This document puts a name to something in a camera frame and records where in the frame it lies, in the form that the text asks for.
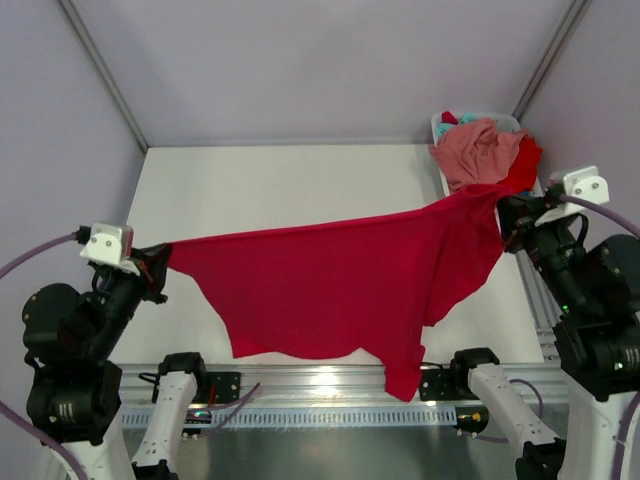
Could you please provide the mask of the crimson red t shirt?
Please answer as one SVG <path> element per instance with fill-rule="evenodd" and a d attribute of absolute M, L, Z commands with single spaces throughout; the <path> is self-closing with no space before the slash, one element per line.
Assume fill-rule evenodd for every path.
<path fill-rule="evenodd" d="M 401 401 L 419 386 L 422 331 L 487 281 L 502 254 L 504 185 L 471 185 L 428 206 L 303 227 L 177 241 L 172 270 L 191 277 L 223 320 L 235 357 L 306 360 L 364 350 Z"/>

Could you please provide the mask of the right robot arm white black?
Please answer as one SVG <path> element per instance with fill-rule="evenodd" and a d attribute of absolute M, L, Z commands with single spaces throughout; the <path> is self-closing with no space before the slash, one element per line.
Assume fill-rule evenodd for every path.
<path fill-rule="evenodd" d="M 553 328 L 568 388 L 561 438 L 487 348 L 455 353 L 448 385 L 474 395 L 513 449 L 519 479 L 635 479 L 639 426 L 639 230 L 567 194 L 498 203 L 504 249 L 523 251 L 560 307 Z"/>

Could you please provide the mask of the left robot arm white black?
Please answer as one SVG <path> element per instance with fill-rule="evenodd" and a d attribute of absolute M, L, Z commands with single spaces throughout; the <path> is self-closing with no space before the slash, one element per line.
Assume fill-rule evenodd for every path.
<path fill-rule="evenodd" d="M 139 305 L 166 302 L 163 293 L 172 248 L 133 252 L 137 273 L 90 264 L 90 291 L 48 285 L 25 303 L 25 361 L 34 370 L 26 410 L 44 445 L 73 479 L 176 479 L 183 424 L 210 379 L 197 352 L 165 356 L 155 375 L 151 421 L 128 455 L 121 421 L 123 371 L 109 357 Z"/>

